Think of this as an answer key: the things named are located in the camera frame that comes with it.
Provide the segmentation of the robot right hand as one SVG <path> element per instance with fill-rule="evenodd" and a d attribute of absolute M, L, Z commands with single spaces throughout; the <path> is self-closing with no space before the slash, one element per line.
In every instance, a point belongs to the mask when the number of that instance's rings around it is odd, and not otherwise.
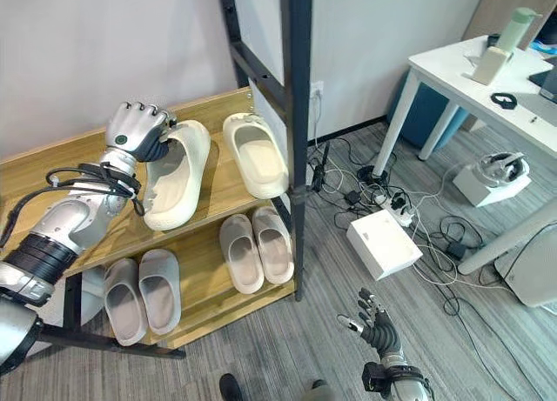
<path fill-rule="evenodd" d="M 367 288 L 361 288 L 358 293 L 358 306 L 363 310 L 359 318 L 364 322 L 343 315 L 337 315 L 337 321 L 348 330 L 358 334 L 379 355 L 385 358 L 392 354 L 403 353 L 399 333 L 386 309 L 378 298 Z"/>

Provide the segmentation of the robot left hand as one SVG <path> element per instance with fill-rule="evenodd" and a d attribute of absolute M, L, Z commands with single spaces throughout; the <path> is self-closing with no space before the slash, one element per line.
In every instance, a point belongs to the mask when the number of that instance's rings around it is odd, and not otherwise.
<path fill-rule="evenodd" d="M 108 123 L 106 144 L 125 151 L 138 162 L 154 162 L 168 153 L 166 132 L 177 122 L 172 113 L 154 104 L 123 102 Z"/>

